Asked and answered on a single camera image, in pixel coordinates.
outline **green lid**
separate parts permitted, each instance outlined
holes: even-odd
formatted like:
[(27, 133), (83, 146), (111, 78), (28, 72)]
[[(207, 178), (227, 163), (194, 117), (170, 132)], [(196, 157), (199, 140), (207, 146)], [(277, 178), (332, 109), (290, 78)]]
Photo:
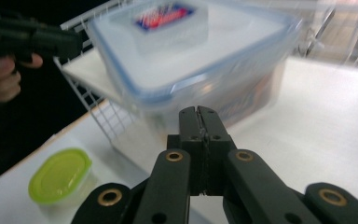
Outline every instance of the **green lid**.
[(91, 160), (79, 148), (67, 148), (51, 157), (32, 177), (28, 192), (36, 203), (56, 203), (71, 194), (91, 167)]

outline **wire rack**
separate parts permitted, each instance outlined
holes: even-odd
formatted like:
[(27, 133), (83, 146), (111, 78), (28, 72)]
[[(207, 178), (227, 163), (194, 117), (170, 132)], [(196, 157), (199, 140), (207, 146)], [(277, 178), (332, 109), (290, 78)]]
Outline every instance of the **wire rack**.
[[(134, 1), (130, 0), (109, 1), (64, 23), (62, 29), (75, 30), (83, 36), (83, 52), (79, 57), (93, 48), (87, 35), (88, 21), (110, 10), (133, 3)], [(358, 67), (358, 49), (354, 48), (358, 40), (358, 5), (338, 5), (325, 1), (248, 1), (247, 3), (280, 10), (302, 20), (300, 36), (292, 51), (293, 56)], [(55, 59), (60, 68), (70, 61), (70, 59), (65, 61)], [(74, 80), (66, 74), (64, 76), (113, 147), (117, 147), (115, 139), (126, 132), (127, 127), (138, 119), (137, 116), (81, 81)]]

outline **container lid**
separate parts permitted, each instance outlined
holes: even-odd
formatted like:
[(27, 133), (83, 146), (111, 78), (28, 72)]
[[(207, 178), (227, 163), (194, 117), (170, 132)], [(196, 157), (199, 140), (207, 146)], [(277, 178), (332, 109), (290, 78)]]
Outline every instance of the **container lid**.
[(86, 152), (67, 148), (49, 157), (32, 177), (28, 192), (36, 203), (56, 203), (71, 194), (91, 167)]
[(236, 2), (156, 0), (95, 19), (89, 33), (124, 88), (156, 103), (297, 26), (291, 16)]

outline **small round container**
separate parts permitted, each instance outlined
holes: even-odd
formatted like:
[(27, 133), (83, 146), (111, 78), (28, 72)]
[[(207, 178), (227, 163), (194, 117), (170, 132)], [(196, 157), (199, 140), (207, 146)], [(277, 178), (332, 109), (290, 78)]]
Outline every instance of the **small round container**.
[(96, 183), (91, 160), (79, 148), (66, 148), (50, 156), (28, 185), (31, 199), (40, 205), (82, 203)]

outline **human hand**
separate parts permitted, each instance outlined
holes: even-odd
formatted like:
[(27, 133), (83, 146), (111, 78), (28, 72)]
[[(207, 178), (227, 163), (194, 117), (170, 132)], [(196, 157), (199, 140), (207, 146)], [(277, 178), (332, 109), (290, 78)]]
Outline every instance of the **human hand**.
[[(31, 63), (21, 63), (21, 65), (30, 68), (38, 68), (42, 64), (43, 60), (37, 54), (32, 54)], [(0, 58), (0, 103), (12, 100), (21, 91), (21, 75), (19, 72), (12, 74), (14, 69), (15, 62), (13, 58), (9, 56)]]

